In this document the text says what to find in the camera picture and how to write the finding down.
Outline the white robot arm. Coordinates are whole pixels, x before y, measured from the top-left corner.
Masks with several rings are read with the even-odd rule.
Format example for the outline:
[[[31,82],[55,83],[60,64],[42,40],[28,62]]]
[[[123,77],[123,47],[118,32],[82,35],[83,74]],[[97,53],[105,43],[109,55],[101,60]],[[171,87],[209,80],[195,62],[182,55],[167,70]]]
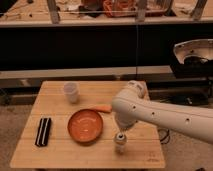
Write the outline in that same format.
[[[114,96],[112,110],[121,130],[144,121],[213,144],[213,109],[146,100],[145,90],[131,80]]]

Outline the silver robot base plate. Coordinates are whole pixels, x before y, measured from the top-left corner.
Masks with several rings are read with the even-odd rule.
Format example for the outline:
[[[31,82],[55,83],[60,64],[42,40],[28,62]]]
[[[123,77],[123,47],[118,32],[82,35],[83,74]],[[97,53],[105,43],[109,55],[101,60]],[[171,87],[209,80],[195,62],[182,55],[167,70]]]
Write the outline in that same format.
[[[195,39],[177,43],[173,53],[180,64],[188,57],[199,57],[213,60],[213,39]]]

